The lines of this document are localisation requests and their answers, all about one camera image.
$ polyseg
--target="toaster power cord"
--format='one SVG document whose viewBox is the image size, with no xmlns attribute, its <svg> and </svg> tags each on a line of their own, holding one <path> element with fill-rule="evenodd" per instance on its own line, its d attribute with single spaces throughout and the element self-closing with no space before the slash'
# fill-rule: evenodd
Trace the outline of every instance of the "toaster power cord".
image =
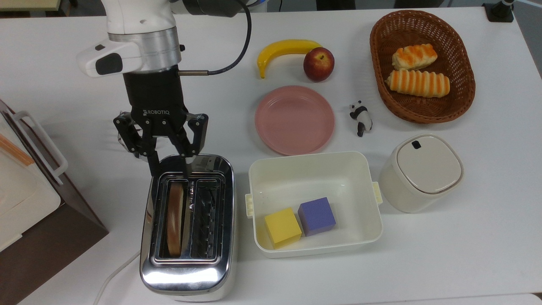
<svg viewBox="0 0 542 305">
<path fill-rule="evenodd" d="M 98 295 L 96 295 L 96 299 L 94 300 L 94 305 L 98 305 L 98 302 L 100 302 L 100 298 L 102 294 L 104 294 L 104 290 L 107 287 L 107 284 L 109 284 L 109 282 L 113 279 L 113 277 L 115 277 L 115 275 L 117 275 L 124 268 L 126 268 L 126 266 L 130 265 L 130 263 L 133 262 L 136 258 L 138 258 L 140 254 L 141 254 L 141 251 L 137 251 L 137 253 L 134 254 L 134 256 L 130 257 L 124 264 L 122 264 L 122 266 L 118 267 L 115 271 L 113 271 L 113 273 L 111 273 L 111 275 L 109 275 L 109 277 L 105 280 L 104 284 L 102 285 L 100 292 L 98 292 Z"/>
</svg>

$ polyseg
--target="banana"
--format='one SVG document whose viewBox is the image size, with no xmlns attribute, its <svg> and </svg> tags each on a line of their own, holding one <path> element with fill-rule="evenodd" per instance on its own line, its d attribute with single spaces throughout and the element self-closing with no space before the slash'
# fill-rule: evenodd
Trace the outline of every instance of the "banana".
<svg viewBox="0 0 542 305">
<path fill-rule="evenodd" d="M 312 49 L 321 47 L 321 45 L 312 40 L 305 39 L 286 39 L 273 42 L 263 48 L 258 55 L 258 69 L 260 69 L 260 77 L 266 77 L 266 67 L 275 58 L 286 54 L 307 54 Z"/>
</svg>

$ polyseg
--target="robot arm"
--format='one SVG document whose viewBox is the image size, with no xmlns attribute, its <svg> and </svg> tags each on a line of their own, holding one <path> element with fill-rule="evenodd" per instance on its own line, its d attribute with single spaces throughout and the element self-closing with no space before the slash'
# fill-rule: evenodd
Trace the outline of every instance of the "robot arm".
<svg viewBox="0 0 542 305">
<path fill-rule="evenodd" d="M 248 13 L 246 1 L 183 0 L 191 14 L 229 17 L 239 11 L 240 5 Z M 189 176 L 185 158 L 199 154 L 203 148 L 208 116 L 192 115 L 184 106 L 177 66 L 181 45 L 169 1 L 102 2 L 109 38 L 78 54 L 79 67 L 90 77 L 123 74 L 132 111 L 123 112 L 113 121 L 128 151 L 146 158 L 151 174 L 156 176 L 161 172 L 156 140 L 167 137 L 183 158 L 183 172 Z M 194 134 L 191 142 L 184 129 L 186 121 Z M 136 125 L 142 129 L 141 135 Z"/>
</svg>

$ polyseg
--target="toaster slot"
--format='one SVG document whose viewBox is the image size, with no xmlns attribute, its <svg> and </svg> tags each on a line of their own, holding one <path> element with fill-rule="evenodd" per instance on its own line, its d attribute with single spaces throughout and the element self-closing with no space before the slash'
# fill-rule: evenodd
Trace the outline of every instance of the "toaster slot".
<svg viewBox="0 0 542 305">
<path fill-rule="evenodd" d="M 216 261 L 222 249 L 222 183 L 219 175 L 164 179 L 157 200 L 156 263 Z"/>
</svg>

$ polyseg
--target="container handle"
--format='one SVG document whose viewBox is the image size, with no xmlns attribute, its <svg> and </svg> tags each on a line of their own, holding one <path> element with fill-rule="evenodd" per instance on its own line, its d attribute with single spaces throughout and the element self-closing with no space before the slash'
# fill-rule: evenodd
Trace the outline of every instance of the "container handle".
<svg viewBox="0 0 542 305">
<path fill-rule="evenodd" d="M 50 151 L 51 155 L 53 156 L 53 159 L 59 163 L 59 166 L 56 169 L 53 169 L 52 166 L 45 160 L 41 152 L 38 150 L 34 142 L 30 139 L 26 131 L 22 128 L 19 121 L 22 121 L 23 118 L 29 118 L 32 123 L 34 124 L 34 132 L 38 136 L 40 140 L 43 141 L 43 144 L 47 149 Z M 49 137 L 49 135 L 45 132 L 43 127 L 27 112 L 27 111 L 19 111 L 13 115 L 11 115 L 11 119 L 13 122 L 15 122 L 15 125 L 19 128 L 23 136 L 26 138 L 32 149 L 36 152 L 38 158 L 41 159 L 42 163 L 45 165 L 47 170 L 51 173 L 53 178 L 56 180 L 56 182 L 60 185 L 62 185 L 62 181 L 60 180 L 60 175 L 62 175 L 66 169 L 68 169 L 68 161 L 62 153 L 59 151 L 59 149 L 56 147 L 55 143 L 53 143 L 53 140 Z"/>
<path fill-rule="evenodd" d="M 254 203 L 252 202 L 252 194 L 246 194 L 244 196 L 244 203 L 247 206 L 247 218 L 254 216 Z"/>
<path fill-rule="evenodd" d="M 373 182 L 373 192 L 375 193 L 376 203 L 381 204 L 383 200 L 382 200 L 382 193 L 380 192 L 380 186 L 378 185 L 378 182 Z"/>
</svg>

